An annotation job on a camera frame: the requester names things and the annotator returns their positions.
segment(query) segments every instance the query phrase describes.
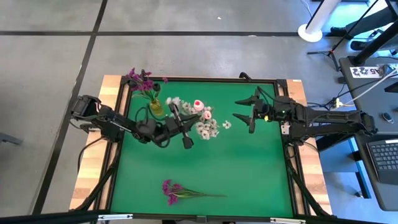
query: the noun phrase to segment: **green mat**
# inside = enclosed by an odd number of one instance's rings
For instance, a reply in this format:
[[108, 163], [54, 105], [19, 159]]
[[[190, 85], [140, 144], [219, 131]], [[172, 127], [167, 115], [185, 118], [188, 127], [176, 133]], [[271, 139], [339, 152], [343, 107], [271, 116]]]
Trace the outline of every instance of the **green mat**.
[[[233, 113], [250, 114], [251, 107], [234, 104], [254, 94], [257, 85], [243, 83], [169, 82], [162, 85], [160, 101], [179, 96], [214, 107], [220, 125], [217, 138], [202, 140], [193, 130], [194, 146], [184, 149], [181, 135], [161, 149], [141, 144], [126, 133], [116, 178], [112, 212], [246, 217], [292, 217], [289, 186], [278, 123], [257, 121], [256, 132]], [[261, 85], [274, 96], [272, 85]], [[132, 99], [129, 118], [148, 103]], [[225, 129], [228, 120], [232, 127]], [[168, 206], [162, 183], [172, 179], [188, 189], [227, 197], [181, 199]]]

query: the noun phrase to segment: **gray floor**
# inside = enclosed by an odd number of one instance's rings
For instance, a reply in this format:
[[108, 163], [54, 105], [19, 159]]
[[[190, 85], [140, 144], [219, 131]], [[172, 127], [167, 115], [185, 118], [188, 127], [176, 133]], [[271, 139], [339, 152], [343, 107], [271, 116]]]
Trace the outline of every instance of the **gray floor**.
[[[307, 2], [314, 12], [318, 3]], [[90, 31], [100, 5], [101, 0], [3, 0], [0, 30]], [[352, 22], [366, 9], [364, 3], [341, 3], [324, 30]], [[300, 0], [113, 0], [99, 29], [295, 32], [309, 18]], [[0, 216], [29, 213], [89, 38], [0, 35], [0, 132], [24, 139], [21, 146], [0, 144]], [[299, 37], [101, 36], [96, 38], [80, 94], [97, 95], [103, 75], [122, 75], [131, 67], [162, 76], [236, 77], [245, 71], [255, 78], [301, 79], [307, 100], [322, 103], [340, 91], [335, 80], [341, 74], [329, 58], [306, 52], [328, 50], [337, 41], [324, 38], [311, 44]], [[337, 58], [353, 54], [346, 42], [336, 51]], [[44, 212], [68, 209], [76, 160], [85, 141], [83, 132], [68, 130]], [[374, 199], [358, 199], [341, 190], [342, 185], [358, 188], [352, 177], [327, 174], [325, 178], [335, 215], [379, 222], [392, 222], [397, 216], [380, 211]]]

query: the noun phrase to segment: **keyboard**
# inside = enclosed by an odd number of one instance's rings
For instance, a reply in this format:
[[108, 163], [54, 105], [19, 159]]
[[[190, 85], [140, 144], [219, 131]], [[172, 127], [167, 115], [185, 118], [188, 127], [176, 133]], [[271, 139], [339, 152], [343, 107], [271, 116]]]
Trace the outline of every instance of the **keyboard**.
[[398, 139], [369, 142], [368, 149], [378, 180], [398, 185]]

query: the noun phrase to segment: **wooden table edge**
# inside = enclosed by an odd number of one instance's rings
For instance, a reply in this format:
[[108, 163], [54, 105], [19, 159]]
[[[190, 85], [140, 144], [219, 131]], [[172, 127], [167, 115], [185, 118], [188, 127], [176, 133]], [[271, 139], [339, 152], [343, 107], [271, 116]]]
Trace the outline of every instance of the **wooden table edge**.
[[[108, 105], [112, 108], [115, 107], [116, 98], [119, 91], [121, 75], [105, 75], [103, 78], [102, 86], [99, 92], [99, 99], [102, 104]], [[305, 97], [303, 84], [301, 80], [287, 80], [287, 86], [289, 91], [289, 96], [293, 98], [296, 102], [303, 105], [307, 105], [307, 100]], [[119, 112], [124, 111], [124, 105], [126, 104], [126, 95], [123, 94], [121, 107]], [[88, 135], [87, 144], [95, 140], [100, 136], [99, 132], [90, 133]], [[314, 139], [309, 139], [309, 143], [316, 146]], [[80, 171], [76, 180], [75, 188], [72, 195], [72, 200], [70, 203], [70, 209], [79, 206], [84, 199], [90, 194], [95, 185], [98, 183], [100, 178], [101, 167], [103, 164], [104, 153], [105, 153], [106, 141], [97, 142], [97, 144], [91, 146], [83, 154], [81, 160]], [[112, 146], [111, 159], [114, 156], [114, 151], [116, 144]], [[323, 177], [322, 167], [320, 163], [319, 154], [316, 150], [308, 145], [300, 146], [300, 158], [303, 167], [303, 174], [305, 179], [305, 185], [315, 197], [315, 200], [322, 206], [322, 208], [331, 214], [330, 201], [328, 198], [328, 193], [326, 190], [326, 183]], [[104, 186], [102, 200], [99, 207], [105, 208], [105, 201], [108, 196], [107, 192], [109, 189], [109, 181]], [[304, 214], [304, 207], [302, 202], [302, 196], [300, 190], [295, 184], [295, 192], [297, 198], [297, 208], [299, 214]]]

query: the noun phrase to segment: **glass vase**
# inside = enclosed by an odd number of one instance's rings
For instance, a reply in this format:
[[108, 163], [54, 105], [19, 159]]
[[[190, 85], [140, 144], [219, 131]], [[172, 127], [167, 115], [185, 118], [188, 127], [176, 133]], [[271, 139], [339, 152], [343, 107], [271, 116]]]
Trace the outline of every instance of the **glass vase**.
[[162, 104], [160, 103], [159, 99], [155, 99], [155, 101], [151, 101], [149, 103], [150, 110], [156, 116], [161, 116], [164, 113], [164, 109]]

